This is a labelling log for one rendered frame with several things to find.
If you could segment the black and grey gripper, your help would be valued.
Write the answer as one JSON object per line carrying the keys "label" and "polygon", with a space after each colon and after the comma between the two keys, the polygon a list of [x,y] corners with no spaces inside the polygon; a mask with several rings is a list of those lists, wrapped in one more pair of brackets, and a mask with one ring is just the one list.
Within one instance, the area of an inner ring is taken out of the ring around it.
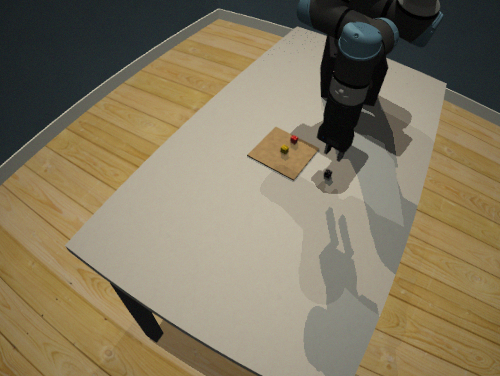
{"label": "black and grey gripper", "polygon": [[323,119],[319,127],[317,138],[326,143],[324,151],[326,155],[331,147],[339,151],[337,157],[339,162],[352,145],[354,128],[358,123],[364,101],[370,96],[373,88],[372,80],[368,87],[351,90],[340,83],[337,84],[332,75],[323,115],[325,120]]}

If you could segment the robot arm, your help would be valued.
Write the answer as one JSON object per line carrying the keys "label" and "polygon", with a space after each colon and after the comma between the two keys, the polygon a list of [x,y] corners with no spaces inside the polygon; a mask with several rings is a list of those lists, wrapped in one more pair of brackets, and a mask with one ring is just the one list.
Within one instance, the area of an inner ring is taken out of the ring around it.
{"label": "robot arm", "polygon": [[444,17],[439,10],[439,0],[300,0],[297,17],[334,37],[338,48],[334,79],[346,87],[363,89],[369,86],[376,64],[392,52],[399,37],[426,46]]}

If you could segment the tan mat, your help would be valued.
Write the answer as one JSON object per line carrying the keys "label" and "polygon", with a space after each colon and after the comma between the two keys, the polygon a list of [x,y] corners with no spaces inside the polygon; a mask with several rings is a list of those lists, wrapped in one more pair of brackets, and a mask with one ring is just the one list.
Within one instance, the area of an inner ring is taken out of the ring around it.
{"label": "tan mat", "polygon": [[[293,144],[290,142],[292,136],[275,127],[247,156],[295,180],[319,148],[300,138],[296,144]],[[284,144],[289,146],[286,154],[280,152]]]}

